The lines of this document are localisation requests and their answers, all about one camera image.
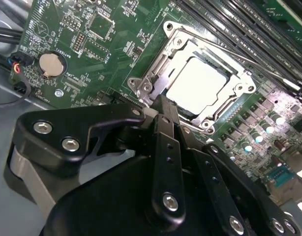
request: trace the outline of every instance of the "screw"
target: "screw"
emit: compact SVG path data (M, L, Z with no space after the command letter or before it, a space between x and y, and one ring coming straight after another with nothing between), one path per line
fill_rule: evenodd
M293 226L290 224L289 221L285 220L285 221L284 221L284 224L285 224L285 226L286 226L292 233L295 234L296 231L295 231L295 229L293 228Z
M215 153L218 153L218 149L215 146L211 146L212 151L214 151Z
M239 234L239 235L244 234L243 225L236 217L230 216L230 225L237 234Z
M280 232L280 233L284 233L284 228L283 226L280 224L279 221L277 221L276 219L272 219L272 224L273 226Z
M62 97L63 96L63 91L61 89L57 89L55 90L55 96L56 97Z
M171 194L164 194L163 204L170 211L177 211L177 209L179 208L179 203L177 202L176 198Z
M144 91L149 91L149 90L150 90L150 87L149 87L149 85L145 85L145 86L143 87L143 89L144 89Z
M170 120L167 119L166 117L162 117L162 120L163 120L165 123L169 123L169 122L170 122Z
M62 147L67 151L74 152L79 149L80 144L78 143L77 140L74 140L72 138L67 138L63 140Z
M190 130L187 127L183 127L183 130L187 133L190 134Z
M39 134L49 134L53 130L51 124L42 121L35 123L33 128Z
M133 110L132 110L132 112L133 112L133 114L135 114L135 115L137 115L137 116L139 116L139 115L140 115L140 112L139 112L139 111L137 111L137 110L135 110L135 109L133 109Z

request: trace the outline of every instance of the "ram slot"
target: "ram slot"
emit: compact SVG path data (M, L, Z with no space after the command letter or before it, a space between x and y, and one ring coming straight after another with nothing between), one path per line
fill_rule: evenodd
M291 70L294 74L302 78L302 65L298 58L286 47L280 45L276 40L270 38L266 32L252 23L249 19L240 14L239 11L233 10L224 0L209 1L216 10L224 15L229 21L232 21L238 28L242 29L250 38L275 54L278 60L286 69Z

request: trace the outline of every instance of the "wire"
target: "wire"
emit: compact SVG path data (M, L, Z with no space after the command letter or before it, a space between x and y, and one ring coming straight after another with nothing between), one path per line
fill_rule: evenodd
M21 39L18 37L9 37L9 36L0 35L1 43L19 44L20 40Z
M23 102L25 99L27 99L29 97L29 95L31 94L32 88L30 86L29 81L27 80L27 78L25 77L25 75L23 73L19 73L18 74L21 78L21 81L25 84L26 86L26 92L25 94L20 97L18 100L15 100L13 102L8 102L8 103L1 103L0 104L0 108L6 108L6 107L11 107L11 106L15 106L20 104L21 102Z
M13 70L15 73L20 74L20 64L19 63L13 63Z
M22 37L22 31L7 29L0 27L0 34L13 36L13 37Z
M2 11L10 20L16 23L18 26L25 27L25 18L19 15L15 10L12 9L4 0L0 0L0 11Z

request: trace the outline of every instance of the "screw hole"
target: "screw hole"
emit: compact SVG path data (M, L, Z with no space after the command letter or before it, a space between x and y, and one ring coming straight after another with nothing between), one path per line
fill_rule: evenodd
M166 29L167 29L167 30L172 30L172 29L173 29L173 25L172 25L172 24L170 24L170 23L169 23L169 24L167 24Z
M167 161L168 163L170 163L171 165L174 164L174 161L173 161L173 159L172 159L171 157L166 158L166 161Z
M212 167L212 165L211 165L211 163L209 161L206 161L205 164L206 164L206 166L208 166L210 168Z
M212 180L213 180L215 183L217 183L217 184L220 183L220 181L219 181L216 177L212 177Z

